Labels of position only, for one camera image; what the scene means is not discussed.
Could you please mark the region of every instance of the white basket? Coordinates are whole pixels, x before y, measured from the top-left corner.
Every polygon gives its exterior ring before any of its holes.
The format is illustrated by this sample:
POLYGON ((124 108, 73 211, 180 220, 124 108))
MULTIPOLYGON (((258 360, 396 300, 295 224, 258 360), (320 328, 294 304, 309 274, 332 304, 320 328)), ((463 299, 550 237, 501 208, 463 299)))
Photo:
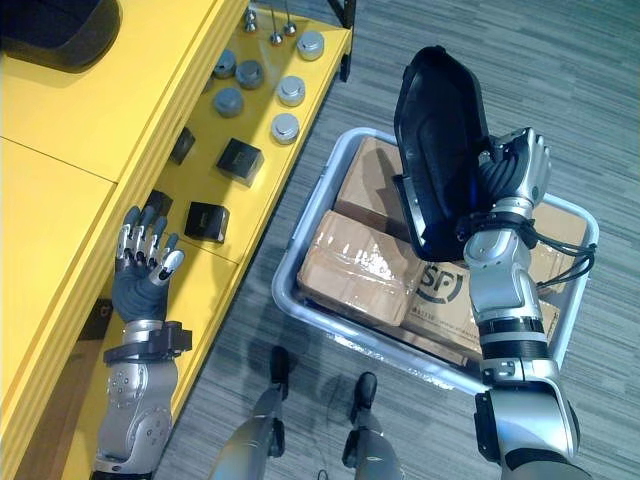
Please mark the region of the white basket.
MULTIPOLYGON (((394 136, 371 128, 354 128, 338 139, 298 220, 273 278, 271 285, 273 298, 286 314, 324 330, 330 338, 342 345, 389 363, 442 388, 457 388, 470 394, 483 392, 487 387, 480 381, 479 372, 448 364, 383 333, 338 314, 321 310, 306 302, 298 293, 296 275, 304 261, 309 244, 322 216, 333 207, 356 150, 366 136, 376 137, 393 145, 397 144, 394 136)), ((543 201, 584 218, 587 222, 587 230, 583 245, 597 243, 598 224, 589 212, 550 194, 545 195, 543 201)), ((545 298, 560 309, 558 323, 549 342, 551 355, 559 366, 562 366, 567 351, 586 282, 587 275, 583 275, 569 282, 562 293, 545 298)))

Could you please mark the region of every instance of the black block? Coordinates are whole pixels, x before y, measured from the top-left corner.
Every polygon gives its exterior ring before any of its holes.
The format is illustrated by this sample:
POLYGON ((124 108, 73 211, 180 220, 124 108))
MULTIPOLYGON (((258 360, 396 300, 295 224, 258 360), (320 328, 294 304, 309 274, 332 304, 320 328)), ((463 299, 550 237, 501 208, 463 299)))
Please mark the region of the black block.
POLYGON ((189 150, 191 150, 194 143, 196 143, 196 137, 193 136, 191 130, 184 127, 180 132, 178 140, 176 140, 176 144, 173 146, 173 150, 171 150, 169 158, 178 165, 181 165, 184 161, 184 157, 187 156, 187 153, 189 153, 189 150))
POLYGON ((151 205, 156 211, 157 217, 166 217, 169 214, 172 204, 173 200, 169 195, 159 190, 151 190, 145 206, 151 205))
POLYGON ((223 174, 250 187, 262 162, 260 149, 232 138, 222 152, 217 166, 223 174))
POLYGON ((224 243, 229 210, 221 205, 191 202, 184 234, 198 240, 224 243))

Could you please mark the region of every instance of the metal cylinder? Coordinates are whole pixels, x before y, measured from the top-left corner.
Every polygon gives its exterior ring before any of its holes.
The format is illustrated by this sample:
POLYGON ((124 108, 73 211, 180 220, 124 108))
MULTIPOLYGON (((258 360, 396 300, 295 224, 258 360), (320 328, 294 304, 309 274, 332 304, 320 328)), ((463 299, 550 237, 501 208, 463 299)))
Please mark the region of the metal cylinder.
POLYGON ((302 58, 316 60, 324 53, 324 37, 315 30, 304 32, 298 39, 297 47, 302 58))
POLYGON ((278 84, 278 98, 288 107, 300 105, 304 100, 304 81, 300 77, 288 76, 278 84))
POLYGON ((262 85, 264 72, 262 65, 255 60, 247 60, 236 67, 236 80, 242 88, 254 90, 262 85))
POLYGON ((296 141, 300 124, 298 119, 290 113, 276 115, 271 122, 271 133, 276 141, 282 145, 289 145, 296 141))
POLYGON ((221 117, 235 117, 244 107, 242 93, 237 88, 223 88, 213 98, 213 106, 221 117))
POLYGON ((229 78, 232 77, 235 72, 236 56, 231 50, 225 49, 213 69, 213 74, 216 78, 229 78))

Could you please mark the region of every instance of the robot finger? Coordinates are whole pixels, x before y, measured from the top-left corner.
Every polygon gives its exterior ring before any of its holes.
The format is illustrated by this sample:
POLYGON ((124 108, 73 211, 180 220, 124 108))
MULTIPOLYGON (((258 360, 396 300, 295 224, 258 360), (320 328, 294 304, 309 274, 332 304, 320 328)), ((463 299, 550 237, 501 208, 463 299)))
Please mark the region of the robot finger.
POLYGON ((167 240, 167 243, 165 244, 164 249, 162 249, 161 258, 166 257, 169 254, 169 252, 171 252, 176 248, 176 245, 178 244, 179 239, 180 237, 178 236, 177 233, 172 233, 171 235, 169 235, 169 239, 167 240))
POLYGON ((151 268, 155 268, 158 265, 160 239, 165 228, 167 228, 167 217, 159 217, 153 225, 153 235, 147 242, 147 262, 151 268))
POLYGON ((149 274, 149 280, 159 287, 165 285, 171 279, 171 275, 182 265, 184 252, 172 250, 164 256, 162 262, 149 274))
POLYGON ((133 260, 135 243, 133 241, 133 226, 140 217, 140 209, 131 207, 124 217, 124 222, 118 232, 118 245, 116 246, 116 271, 128 267, 133 260))
POLYGON ((133 231, 132 231, 132 240, 134 242, 134 246, 133 246, 133 252, 134 252, 134 257, 136 259, 136 262, 138 263, 138 265, 143 265, 144 263, 146 263, 146 235, 147 235, 147 228, 149 227, 149 224, 151 223, 151 220, 153 219, 153 216, 155 215, 155 210, 153 209, 152 206, 147 205, 146 207, 144 207, 144 210, 142 210, 142 214, 139 217, 138 220, 138 224, 133 227, 133 231))

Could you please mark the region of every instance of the cable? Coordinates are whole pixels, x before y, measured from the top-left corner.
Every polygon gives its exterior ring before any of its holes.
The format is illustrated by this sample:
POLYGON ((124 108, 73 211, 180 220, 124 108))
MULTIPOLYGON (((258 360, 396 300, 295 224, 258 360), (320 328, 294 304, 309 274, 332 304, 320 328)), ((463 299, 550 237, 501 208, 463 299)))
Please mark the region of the cable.
POLYGON ((550 278, 549 280, 546 280, 544 282, 538 282, 536 284, 536 287, 538 289, 550 287, 552 285, 557 285, 559 283, 570 282, 572 280, 575 280, 576 278, 581 277, 582 275, 585 275, 586 273, 589 272, 589 270, 593 268, 593 265, 595 264, 595 253, 597 248, 597 245, 595 243, 592 243, 586 247, 583 247, 581 245, 572 245, 570 243, 549 238, 537 232, 533 227, 533 225, 526 224, 524 228, 527 230, 528 233, 534 235, 540 242, 550 246, 554 250, 564 255, 568 255, 570 257, 579 258, 579 260, 577 260, 571 267, 566 269, 564 272, 561 272, 555 277, 550 278), (582 270, 578 270, 578 268, 584 265, 585 262, 587 263, 587 265, 584 268, 582 268, 582 270))

